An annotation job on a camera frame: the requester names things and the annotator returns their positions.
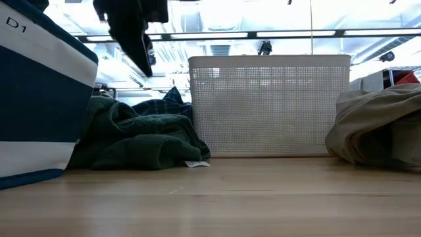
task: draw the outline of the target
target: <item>ceiling light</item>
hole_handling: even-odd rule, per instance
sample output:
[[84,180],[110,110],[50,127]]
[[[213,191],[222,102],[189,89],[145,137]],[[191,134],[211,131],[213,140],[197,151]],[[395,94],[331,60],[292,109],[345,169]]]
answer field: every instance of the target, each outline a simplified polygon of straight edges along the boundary
[[[313,36],[332,36],[334,30],[313,31]],[[290,31],[290,32],[257,32],[257,37],[311,37],[311,31]]]
[[226,32],[226,33],[198,33],[198,34],[172,34],[172,39],[229,39],[229,38],[246,38],[246,32]]
[[148,36],[151,40],[162,40],[162,36],[159,34],[150,34]]
[[88,36],[88,41],[114,41],[111,36]]
[[405,34],[421,34],[420,28],[415,29],[395,29],[395,30],[347,30],[346,36],[381,36],[381,35],[405,35]]

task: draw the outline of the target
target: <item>white plastic basket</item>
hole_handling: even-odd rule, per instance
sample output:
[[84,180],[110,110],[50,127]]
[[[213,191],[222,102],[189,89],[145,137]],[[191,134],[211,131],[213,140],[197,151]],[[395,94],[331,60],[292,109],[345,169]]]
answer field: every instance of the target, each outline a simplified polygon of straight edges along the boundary
[[328,155],[348,55],[192,57],[194,125],[213,157]]

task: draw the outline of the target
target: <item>white tag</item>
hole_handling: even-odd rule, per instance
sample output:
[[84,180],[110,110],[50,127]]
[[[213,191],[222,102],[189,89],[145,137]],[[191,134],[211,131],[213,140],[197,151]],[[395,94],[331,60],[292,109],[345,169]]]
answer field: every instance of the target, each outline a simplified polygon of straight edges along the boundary
[[202,167],[209,167],[210,166],[210,164],[206,161],[184,161],[184,162],[186,162],[186,165],[189,168],[200,167],[200,166],[202,166]]

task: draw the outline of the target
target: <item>beige cloth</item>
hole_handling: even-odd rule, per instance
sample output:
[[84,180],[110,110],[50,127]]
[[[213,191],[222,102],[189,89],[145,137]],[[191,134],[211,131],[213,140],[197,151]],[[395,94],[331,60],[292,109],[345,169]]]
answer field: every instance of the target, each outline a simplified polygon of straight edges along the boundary
[[352,163],[421,167],[421,85],[341,93],[325,142],[331,155]]

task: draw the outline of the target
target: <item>green towel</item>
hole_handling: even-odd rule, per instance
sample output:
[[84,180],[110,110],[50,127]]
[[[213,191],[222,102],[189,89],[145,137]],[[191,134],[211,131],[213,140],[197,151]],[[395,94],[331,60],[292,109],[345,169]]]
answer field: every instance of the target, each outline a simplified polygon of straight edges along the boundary
[[67,169],[165,169],[211,156],[181,115],[139,116],[127,104],[94,96]]

